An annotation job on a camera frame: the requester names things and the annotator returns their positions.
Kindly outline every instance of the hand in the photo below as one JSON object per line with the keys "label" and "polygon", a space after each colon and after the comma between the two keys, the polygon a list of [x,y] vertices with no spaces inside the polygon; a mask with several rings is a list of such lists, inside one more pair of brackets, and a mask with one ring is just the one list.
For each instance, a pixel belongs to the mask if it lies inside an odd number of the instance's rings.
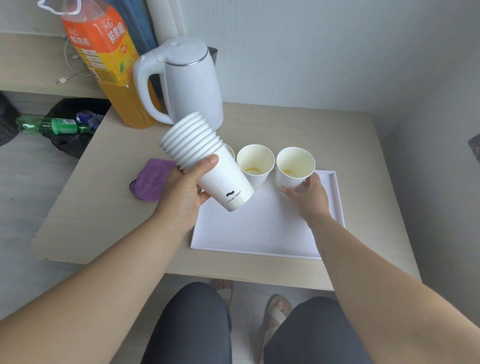
{"label": "hand", "polygon": [[308,191],[304,194],[299,194],[293,188],[285,187],[282,188],[282,192],[293,200],[300,216],[311,228],[311,224],[317,218],[331,216],[328,210],[328,197],[319,175],[315,172],[303,182],[303,185],[308,187]]}
{"label": "hand", "polygon": [[212,154],[183,174],[178,168],[172,168],[165,190],[152,217],[159,216],[169,230],[182,236],[190,231],[197,221],[198,209],[210,198],[207,192],[198,193],[198,181],[218,163],[218,155]]}

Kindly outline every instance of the grey pants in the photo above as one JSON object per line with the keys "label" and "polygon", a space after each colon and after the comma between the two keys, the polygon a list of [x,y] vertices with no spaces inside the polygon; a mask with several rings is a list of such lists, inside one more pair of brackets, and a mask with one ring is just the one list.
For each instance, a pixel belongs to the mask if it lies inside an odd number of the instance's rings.
{"label": "grey pants", "polygon": [[[183,287],[167,304],[141,364],[232,363],[230,312],[205,283]],[[265,364],[371,363],[337,301],[299,304],[264,350]]]}

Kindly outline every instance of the forearm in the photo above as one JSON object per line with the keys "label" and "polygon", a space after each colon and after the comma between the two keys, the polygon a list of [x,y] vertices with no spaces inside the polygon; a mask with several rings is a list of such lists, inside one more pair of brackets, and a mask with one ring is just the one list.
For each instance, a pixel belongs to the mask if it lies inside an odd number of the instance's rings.
{"label": "forearm", "polygon": [[332,218],[311,226],[338,300],[374,361],[479,358],[480,330],[447,301]]}
{"label": "forearm", "polygon": [[181,236],[150,218],[0,323],[2,363],[108,363]]}

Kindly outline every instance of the electric kettle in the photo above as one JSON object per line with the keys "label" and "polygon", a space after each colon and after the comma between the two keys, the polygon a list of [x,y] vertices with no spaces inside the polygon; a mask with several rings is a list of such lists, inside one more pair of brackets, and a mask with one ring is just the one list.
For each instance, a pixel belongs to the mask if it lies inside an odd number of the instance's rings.
{"label": "electric kettle", "polygon": [[[150,100],[148,77],[160,74],[168,115],[158,111]],[[133,67],[138,96],[152,117],[175,124],[193,112],[200,112],[216,130],[223,122],[220,86],[212,56],[197,38],[177,36],[142,55]]]}

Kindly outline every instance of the sandal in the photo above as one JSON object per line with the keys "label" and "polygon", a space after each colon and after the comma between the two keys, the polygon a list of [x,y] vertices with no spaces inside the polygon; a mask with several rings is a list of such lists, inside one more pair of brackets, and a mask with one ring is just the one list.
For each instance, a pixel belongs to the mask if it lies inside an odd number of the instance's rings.
{"label": "sandal", "polygon": [[228,308],[230,308],[233,297],[233,282],[228,279],[214,279],[210,282],[210,285],[216,289],[217,293],[225,300]]}
{"label": "sandal", "polygon": [[277,329],[292,311],[292,304],[283,296],[275,296],[270,301],[270,305],[268,306],[267,311],[268,329],[265,332],[264,347],[262,348],[262,357],[260,359],[260,364],[264,364],[265,345],[268,344]]}

